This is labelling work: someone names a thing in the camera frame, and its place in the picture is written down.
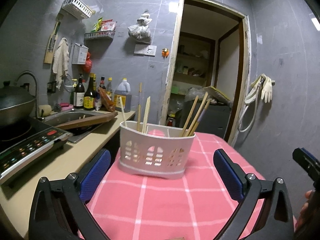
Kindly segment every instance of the pot lid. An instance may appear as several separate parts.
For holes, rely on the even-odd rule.
[[[3,82],[3,85],[0,89],[0,110],[35,100],[25,88],[11,87],[10,81]]]

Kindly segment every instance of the towel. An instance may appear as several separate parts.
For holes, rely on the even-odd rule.
[[[66,38],[62,38],[53,58],[52,71],[56,75],[57,89],[60,90],[62,77],[68,73],[69,51]]]

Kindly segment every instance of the wok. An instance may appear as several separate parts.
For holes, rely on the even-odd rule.
[[[10,86],[10,81],[5,81],[0,89],[0,128],[27,118],[35,103],[36,97],[27,89]]]

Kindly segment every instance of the doorway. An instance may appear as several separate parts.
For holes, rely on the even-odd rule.
[[[173,101],[181,107],[190,88],[211,86],[233,102],[228,115],[223,114],[223,133],[217,134],[231,143],[244,104],[250,43],[247,16],[213,0],[180,0],[160,124],[166,124]]]

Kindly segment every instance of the ceiling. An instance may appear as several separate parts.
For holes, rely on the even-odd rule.
[[[185,4],[183,6],[181,31],[218,40],[238,24],[222,14]]]

